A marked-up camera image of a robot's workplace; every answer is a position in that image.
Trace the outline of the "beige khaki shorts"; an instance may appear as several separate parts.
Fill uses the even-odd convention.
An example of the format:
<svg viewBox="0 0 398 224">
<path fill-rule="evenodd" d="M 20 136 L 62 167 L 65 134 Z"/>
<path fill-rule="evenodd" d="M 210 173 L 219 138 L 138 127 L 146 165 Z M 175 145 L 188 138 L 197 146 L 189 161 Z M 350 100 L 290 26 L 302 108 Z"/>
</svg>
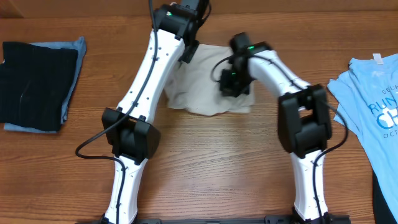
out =
<svg viewBox="0 0 398 224">
<path fill-rule="evenodd" d="M 249 113 L 255 103 L 253 84 L 248 95 L 242 94 L 237 98 L 222 96 L 216 81 L 221 71 L 229 67 L 227 62 L 219 65 L 214 72 L 215 77 L 211 78 L 211 70 L 216 63 L 230 55 L 230 47 L 199 45 L 190 63 L 177 63 L 168 77 L 164 87 L 167 106 L 204 116 L 225 112 Z"/>
</svg>

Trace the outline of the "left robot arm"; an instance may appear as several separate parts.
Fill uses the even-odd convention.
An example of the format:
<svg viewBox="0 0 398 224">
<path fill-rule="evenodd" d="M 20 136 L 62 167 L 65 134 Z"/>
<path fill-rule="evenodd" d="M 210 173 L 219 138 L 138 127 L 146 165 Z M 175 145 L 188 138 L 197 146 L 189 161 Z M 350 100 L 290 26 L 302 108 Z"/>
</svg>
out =
<svg viewBox="0 0 398 224">
<path fill-rule="evenodd" d="M 102 223 L 137 220 L 142 174 L 160 142 L 160 131 L 153 125 L 159 98 L 174 66 L 191 61 L 199 45 L 196 34 L 210 12 L 206 0 L 150 9 L 152 30 L 141 66 L 116 109 L 106 108 L 102 115 L 115 160 L 111 201 Z"/>
</svg>

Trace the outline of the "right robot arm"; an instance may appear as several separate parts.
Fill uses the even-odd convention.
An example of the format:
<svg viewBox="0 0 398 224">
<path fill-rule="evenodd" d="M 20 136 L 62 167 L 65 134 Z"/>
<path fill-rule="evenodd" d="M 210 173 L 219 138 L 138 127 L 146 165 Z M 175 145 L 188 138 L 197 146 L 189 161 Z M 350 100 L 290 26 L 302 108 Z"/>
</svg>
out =
<svg viewBox="0 0 398 224">
<path fill-rule="evenodd" d="M 326 91 L 296 76 L 265 42 L 254 44 L 247 33 L 229 41 L 231 65 L 218 80 L 223 96 L 250 92 L 254 80 L 277 98 L 277 134 L 294 170 L 295 202 L 292 222 L 331 223 L 323 193 L 323 153 L 331 138 Z"/>
</svg>

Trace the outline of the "light blue t-shirt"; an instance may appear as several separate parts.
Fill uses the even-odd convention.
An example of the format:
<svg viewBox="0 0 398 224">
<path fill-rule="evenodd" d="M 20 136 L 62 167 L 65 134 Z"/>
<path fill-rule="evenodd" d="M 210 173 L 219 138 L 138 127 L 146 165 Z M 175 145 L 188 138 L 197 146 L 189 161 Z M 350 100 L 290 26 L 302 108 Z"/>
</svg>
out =
<svg viewBox="0 0 398 224">
<path fill-rule="evenodd" d="M 397 222 L 397 55 L 352 58 L 349 69 L 327 87 L 339 102 L 335 121 L 357 136 Z"/>
</svg>

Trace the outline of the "dark garment bottom right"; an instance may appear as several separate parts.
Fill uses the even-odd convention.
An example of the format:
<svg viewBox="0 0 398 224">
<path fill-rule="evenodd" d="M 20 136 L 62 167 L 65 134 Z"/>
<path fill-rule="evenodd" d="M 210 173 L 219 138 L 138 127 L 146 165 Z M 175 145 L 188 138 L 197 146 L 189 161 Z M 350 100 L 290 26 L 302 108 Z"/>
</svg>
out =
<svg viewBox="0 0 398 224">
<path fill-rule="evenodd" d="M 373 172 L 373 212 L 376 224 L 397 224 L 381 192 L 376 174 Z"/>
</svg>

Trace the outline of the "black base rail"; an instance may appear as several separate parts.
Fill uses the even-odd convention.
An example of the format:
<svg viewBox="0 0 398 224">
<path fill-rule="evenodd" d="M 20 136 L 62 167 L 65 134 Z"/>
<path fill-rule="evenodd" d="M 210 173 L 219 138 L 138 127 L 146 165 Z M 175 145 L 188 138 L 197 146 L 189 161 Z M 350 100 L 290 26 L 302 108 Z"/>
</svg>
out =
<svg viewBox="0 0 398 224">
<path fill-rule="evenodd" d="M 76 224 L 105 224 L 111 223 L 105 218 L 92 222 L 75 222 Z M 293 215 L 269 215 L 264 218 L 230 218 L 220 220 L 161 220 L 161 219 L 136 219 L 133 224 L 293 224 Z M 349 216 L 330 215 L 325 223 L 331 224 L 350 224 Z"/>
</svg>

